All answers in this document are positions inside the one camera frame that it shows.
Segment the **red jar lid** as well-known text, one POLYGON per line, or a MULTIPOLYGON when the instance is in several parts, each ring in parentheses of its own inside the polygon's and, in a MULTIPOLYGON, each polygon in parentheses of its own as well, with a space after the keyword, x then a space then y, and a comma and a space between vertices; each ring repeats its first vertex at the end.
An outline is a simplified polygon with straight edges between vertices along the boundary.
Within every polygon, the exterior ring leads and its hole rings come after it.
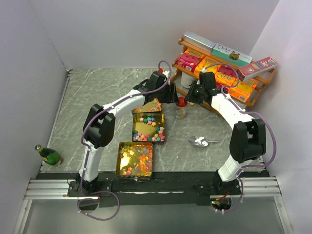
POLYGON ((188 104, 187 100, 185 99, 185 97, 178 97, 178 103, 176 103, 177 107, 186 107, 188 104))

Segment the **clear glass jar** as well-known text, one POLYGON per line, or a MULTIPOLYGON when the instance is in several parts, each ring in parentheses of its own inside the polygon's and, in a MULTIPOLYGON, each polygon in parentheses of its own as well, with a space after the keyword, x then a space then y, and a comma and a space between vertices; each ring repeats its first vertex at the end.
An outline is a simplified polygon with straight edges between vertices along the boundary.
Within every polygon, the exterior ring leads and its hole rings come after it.
POLYGON ((175 106, 175 117, 177 119, 184 119, 186 116, 186 110, 184 107, 175 106))

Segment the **gold tin of stick candies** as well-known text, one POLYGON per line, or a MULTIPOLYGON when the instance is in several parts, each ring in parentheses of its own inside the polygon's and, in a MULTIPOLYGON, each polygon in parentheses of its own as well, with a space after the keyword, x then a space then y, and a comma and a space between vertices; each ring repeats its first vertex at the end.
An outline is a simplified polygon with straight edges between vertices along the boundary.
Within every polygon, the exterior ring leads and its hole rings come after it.
POLYGON ((157 98, 154 98, 152 101, 144 104, 143 106, 137 107, 132 110, 132 114, 137 113, 161 113, 162 104, 157 98))

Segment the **gold tin of star candies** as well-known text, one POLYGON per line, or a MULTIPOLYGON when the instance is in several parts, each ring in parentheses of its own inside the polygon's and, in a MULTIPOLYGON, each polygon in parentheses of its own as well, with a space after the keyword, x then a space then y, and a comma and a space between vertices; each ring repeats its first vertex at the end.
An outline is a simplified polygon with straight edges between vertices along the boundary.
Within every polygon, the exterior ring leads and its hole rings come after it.
POLYGON ((165 140, 164 114, 136 113, 133 115, 132 142, 163 144, 165 140))

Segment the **silver metal scoop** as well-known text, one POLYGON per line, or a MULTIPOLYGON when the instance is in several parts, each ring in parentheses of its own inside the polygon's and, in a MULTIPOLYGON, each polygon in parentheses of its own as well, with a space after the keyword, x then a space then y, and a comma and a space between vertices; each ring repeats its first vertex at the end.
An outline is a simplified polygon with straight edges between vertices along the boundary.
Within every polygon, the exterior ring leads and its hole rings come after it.
POLYGON ((206 148, 210 143, 219 143, 218 140, 207 140, 203 136, 191 136, 188 142, 190 145, 198 148, 206 148))

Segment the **gold tin of gummy candies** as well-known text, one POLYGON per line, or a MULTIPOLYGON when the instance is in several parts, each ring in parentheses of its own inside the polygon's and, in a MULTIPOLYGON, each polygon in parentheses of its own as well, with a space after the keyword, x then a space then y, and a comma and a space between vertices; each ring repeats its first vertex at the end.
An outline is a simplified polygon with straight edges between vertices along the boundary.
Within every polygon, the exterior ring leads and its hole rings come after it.
POLYGON ((116 175, 119 178, 149 179, 152 177, 153 144, 121 142, 118 147, 116 175))

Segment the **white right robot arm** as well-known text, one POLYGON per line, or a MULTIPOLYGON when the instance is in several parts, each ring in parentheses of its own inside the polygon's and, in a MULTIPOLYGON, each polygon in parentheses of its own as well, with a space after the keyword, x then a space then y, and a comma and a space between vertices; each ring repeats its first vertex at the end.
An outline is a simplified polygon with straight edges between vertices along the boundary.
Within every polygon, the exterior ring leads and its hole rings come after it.
POLYGON ((247 114, 234 103, 229 94, 218 88, 214 73, 200 72, 199 81, 192 82, 185 99, 196 104, 209 104, 232 129, 230 155, 213 178, 213 189, 216 193, 226 193, 243 169, 265 166, 253 164, 266 153, 264 121, 247 114))

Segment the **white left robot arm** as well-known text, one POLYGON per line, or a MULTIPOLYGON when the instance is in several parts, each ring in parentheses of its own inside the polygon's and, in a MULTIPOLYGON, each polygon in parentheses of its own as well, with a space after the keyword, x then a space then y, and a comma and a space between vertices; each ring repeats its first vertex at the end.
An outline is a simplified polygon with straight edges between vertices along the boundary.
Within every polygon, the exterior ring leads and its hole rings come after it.
POLYGON ((76 177, 79 190, 86 196, 97 190, 99 161, 105 146, 113 139, 115 123, 125 114, 153 101, 160 103, 177 103, 176 85, 170 83, 172 70, 152 72, 149 79, 123 97, 105 105, 95 104, 91 107, 83 126, 81 143, 85 147, 82 166, 76 177))

